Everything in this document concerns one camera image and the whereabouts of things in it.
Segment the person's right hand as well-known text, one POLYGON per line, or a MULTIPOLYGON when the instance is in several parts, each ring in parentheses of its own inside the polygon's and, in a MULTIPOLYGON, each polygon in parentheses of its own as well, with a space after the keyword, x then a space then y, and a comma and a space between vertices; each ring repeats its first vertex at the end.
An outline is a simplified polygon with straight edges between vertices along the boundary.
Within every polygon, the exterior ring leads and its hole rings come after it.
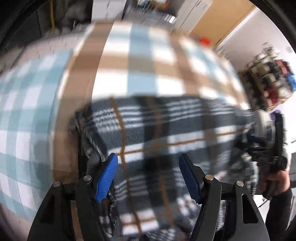
POLYGON ((259 181, 257 187, 260 191, 265 191, 267 188, 267 181, 274 181, 277 183, 274 195, 279 195, 286 192, 290 188, 290 175, 287 169, 279 170, 276 173, 267 174, 262 166, 263 163, 257 162, 257 166, 260 168, 259 181))

